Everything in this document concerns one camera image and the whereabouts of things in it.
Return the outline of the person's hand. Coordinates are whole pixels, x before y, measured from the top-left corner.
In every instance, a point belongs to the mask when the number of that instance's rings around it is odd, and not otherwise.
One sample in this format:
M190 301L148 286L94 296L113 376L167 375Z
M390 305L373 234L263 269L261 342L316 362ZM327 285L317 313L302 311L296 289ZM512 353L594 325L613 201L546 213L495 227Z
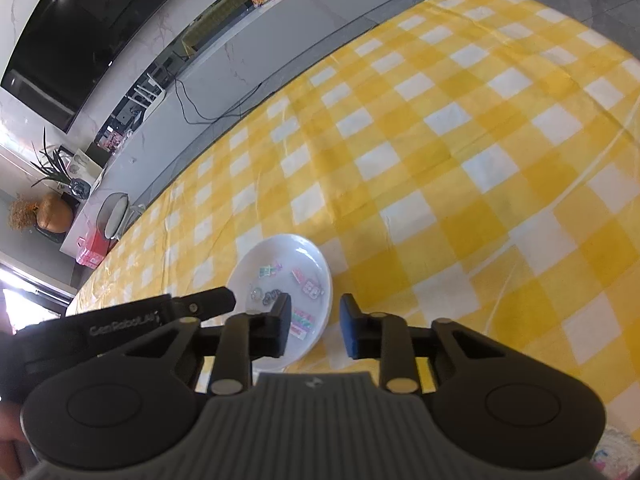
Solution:
M26 441L21 425L21 407L18 404L0 402L0 440Z

